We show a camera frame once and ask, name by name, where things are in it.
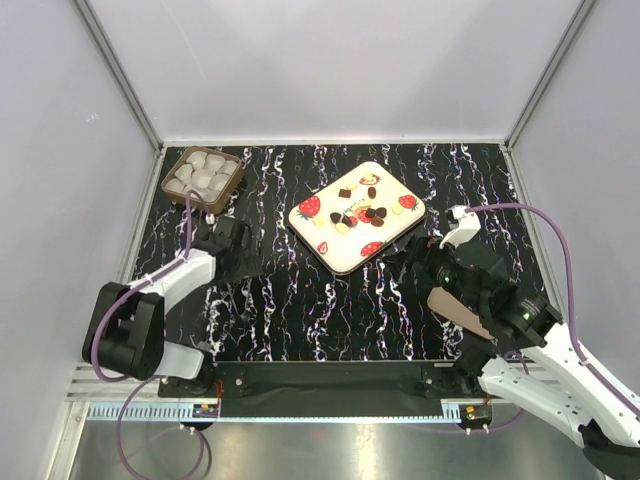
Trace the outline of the white chocolate front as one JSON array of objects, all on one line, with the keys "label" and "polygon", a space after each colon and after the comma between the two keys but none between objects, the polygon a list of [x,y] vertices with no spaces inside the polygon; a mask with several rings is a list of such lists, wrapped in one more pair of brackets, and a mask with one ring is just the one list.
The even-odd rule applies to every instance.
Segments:
[{"label": "white chocolate front", "polygon": [[348,234],[348,233],[349,233],[349,231],[350,231],[350,228],[349,228],[346,224],[344,224],[344,223],[338,223],[338,224],[336,224],[336,225],[335,225],[335,229],[336,229],[339,233],[341,233],[341,234],[343,234],[343,235]]}]

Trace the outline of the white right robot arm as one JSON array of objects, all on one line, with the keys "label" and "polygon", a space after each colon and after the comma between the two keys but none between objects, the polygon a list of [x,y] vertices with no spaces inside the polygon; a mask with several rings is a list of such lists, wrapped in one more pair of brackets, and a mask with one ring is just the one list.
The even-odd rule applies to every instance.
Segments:
[{"label": "white right robot arm", "polygon": [[447,294],[432,310],[477,323],[453,374],[460,393],[508,400],[573,440],[607,477],[638,478],[638,394],[572,341],[568,321],[516,284],[498,253],[481,241],[452,247],[414,236],[401,259],[402,276],[427,296]]}]

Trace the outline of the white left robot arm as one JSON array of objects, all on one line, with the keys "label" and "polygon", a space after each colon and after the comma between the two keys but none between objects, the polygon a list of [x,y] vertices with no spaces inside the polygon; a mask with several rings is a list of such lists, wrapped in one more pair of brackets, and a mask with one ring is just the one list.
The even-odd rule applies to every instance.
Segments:
[{"label": "white left robot arm", "polygon": [[216,372],[204,364],[203,350],[165,339],[165,317],[202,286],[235,284],[260,274],[250,226],[221,216],[198,228],[167,265],[128,284],[109,282],[100,289],[82,358],[105,382],[175,377],[193,395],[206,395]]}]

